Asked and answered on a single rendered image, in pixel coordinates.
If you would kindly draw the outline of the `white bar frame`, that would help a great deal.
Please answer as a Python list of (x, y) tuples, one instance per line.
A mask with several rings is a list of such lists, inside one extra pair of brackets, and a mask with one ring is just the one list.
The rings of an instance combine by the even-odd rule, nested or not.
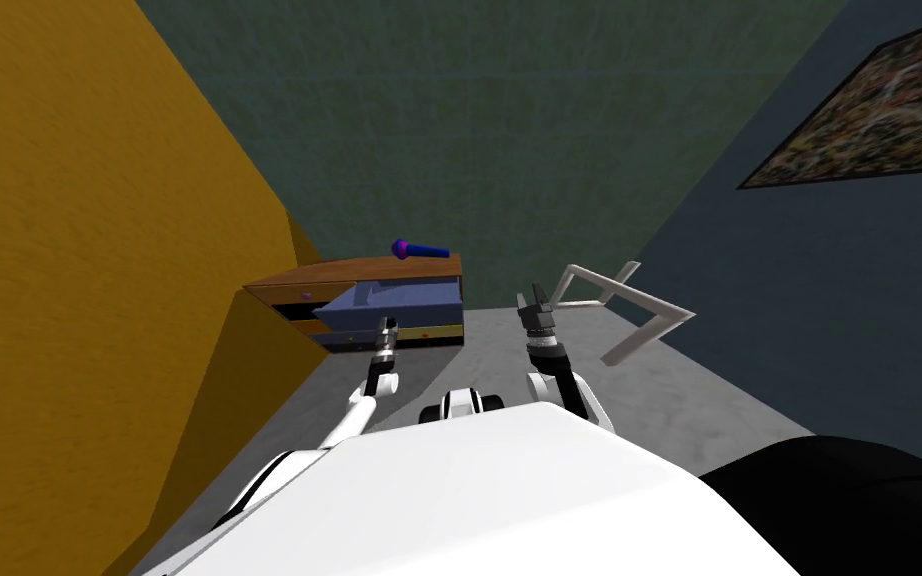
[[(566, 265), (550, 298), (550, 304), (554, 308), (598, 308), (604, 307), (614, 296), (619, 296), (652, 314), (648, 322), (601, 356), (601, 362), (608, 367), (617, 366), (646, 344), (659, 340), (695, 316), (685, 308), (627, 286), (625, 282), (640, 264), (637, 261), (626, 262), (616, 278), (604, 277), (577, 264)], [(564, 301), (563, 296), (576, 277), (599, 287), (600, 296), (595, 300)]]

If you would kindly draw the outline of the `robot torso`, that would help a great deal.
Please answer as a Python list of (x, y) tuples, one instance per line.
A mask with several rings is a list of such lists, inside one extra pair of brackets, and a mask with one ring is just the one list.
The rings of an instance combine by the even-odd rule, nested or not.
[(681, 467), (545, 402), (373, 431), (143, 576), (799, 576)]

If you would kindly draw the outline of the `brown wooden dresser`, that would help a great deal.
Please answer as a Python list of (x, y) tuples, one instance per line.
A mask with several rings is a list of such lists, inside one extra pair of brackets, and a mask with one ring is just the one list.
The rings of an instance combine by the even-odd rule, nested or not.
[[(363, 281), (458, 277), (463, 301), (460, 258), (408, 258), (392, 256), (321, 261), (250, 282), (245, 290), (271, 306), (292, 326), (333, 354), (372, 351), (376, 329), (338, 332), (330, 330), (313, 312)], [(400, 328), (396, 345), (401, 349), (452, 347), (464, 343), (459, 325)]]

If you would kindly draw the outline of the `blue-grey open drawer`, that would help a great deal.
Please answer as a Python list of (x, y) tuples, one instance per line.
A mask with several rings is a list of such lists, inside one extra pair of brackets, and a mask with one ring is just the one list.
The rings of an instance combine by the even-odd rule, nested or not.
[(363, 281), (313, 314), (338, 332), (374, 330), (383, 317), (400, 328), (459, 325), (460, 281), (456, 276)]

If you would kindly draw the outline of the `blue and purple flashlight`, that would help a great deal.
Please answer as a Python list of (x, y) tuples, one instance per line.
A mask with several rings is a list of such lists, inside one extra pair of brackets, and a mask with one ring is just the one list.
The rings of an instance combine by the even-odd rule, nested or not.
[(449, 258), (451, 252), (448, 249), (416, 245), (399, 238), (391, 245), (391, 252), (400, 260), (408, 258)]

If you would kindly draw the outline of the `dark framed wall picture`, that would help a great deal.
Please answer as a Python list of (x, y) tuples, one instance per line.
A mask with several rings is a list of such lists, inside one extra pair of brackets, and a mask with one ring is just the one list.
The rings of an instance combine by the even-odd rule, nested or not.
[(741, 183), (922, 173), (922, 27), (873, 49)]

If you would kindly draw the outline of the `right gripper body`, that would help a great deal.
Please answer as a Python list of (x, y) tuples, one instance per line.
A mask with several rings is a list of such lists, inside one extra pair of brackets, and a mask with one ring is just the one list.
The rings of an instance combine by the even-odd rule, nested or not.
[(549, 303), (535, 303), (518, 308), (521, 325), (526, 331), (529, 346), (556, 346), (556, 322)]

